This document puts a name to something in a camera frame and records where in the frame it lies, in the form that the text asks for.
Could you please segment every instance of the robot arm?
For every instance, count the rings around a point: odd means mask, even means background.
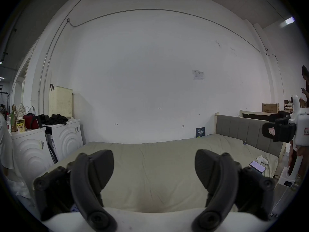
[[[113,169],[112,151],[100,150],[89,156],[82,153],[67,168],[58,167],[35,179],[34,194],[41,220],[67,213],[75,203],[92,229],[116,231],[117,219],[104,209],[100,196]],[[228,153],[220,156],[209,150],[197,151],[195,169],[209,194],[206,209],[192,219],[194,232],[216,230],[233,204],[240,212],[268,220],[273,204],[274,182],[271,178],[263,177],[250,167],[242,169]]]
[[[293,160],[291,166],[284,167],[279,184],[291,187],[296,180],[303,156],[297,156],[300,146],[309,146],[309,108],[300,108],[297,95],[292,96],[293,113],[279,111],[271,114],[269,122],[262,126],[262,134],[273,139],[274,142],[290,142],[293,140]]]

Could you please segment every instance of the smartphone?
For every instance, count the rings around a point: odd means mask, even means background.
[[[265,171],[265,167],[261,164],[259,164],[258,162],[256,162],[255,160],[253,162],[250,163],[250,166],[254,169],[256,169],[257,171],[259,171],[260,173]]]

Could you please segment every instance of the beige bedsheet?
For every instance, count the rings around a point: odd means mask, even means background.
[[[137,212],[172,212],[204,207],[207,191],[199,181],[194,158],[198,149],[228,152],[242,167],[262,155],[269,162],[265,176],[273,176],[278,157],[244,145],[239,139],[219,134],[149,144],[91,142],[56,163],[51,171],[74,161],[81,152],[92,154],[110,149],[114,154],[114,173],[101,192],[105,207]]]

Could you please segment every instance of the dryer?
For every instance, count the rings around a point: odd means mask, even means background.
[[[33,194],[33,180],[48,170],[54,163],[47,147],[45,128],[11,132],[13,141],[14,168]]]
[[[45,125],[49,147],[54,151],[58,161],[83,147],[79,122],[80,119],[70,119],[66,125]]]

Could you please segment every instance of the red bag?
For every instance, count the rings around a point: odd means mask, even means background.
[[[25,119],[25,126],[27,129],[33,130],[43,127],[39,116],[29,113],[25,114],[23,118]]]

